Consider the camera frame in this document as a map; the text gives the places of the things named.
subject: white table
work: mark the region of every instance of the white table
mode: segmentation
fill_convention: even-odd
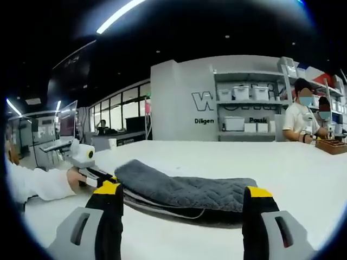
[[[330,237],[346,207],[347,153],[329,155],[298,142],[142,141],[95,154],[109,173],[138,159],[170,176],[249,177],[274,195],[308,231],[315,249]],[[55,238],[57,226],[89,194],[27,204],[25,218],[43,246]],[[122,258],[242,259],[241,229],[217,229],[174,223],[124,207]]]

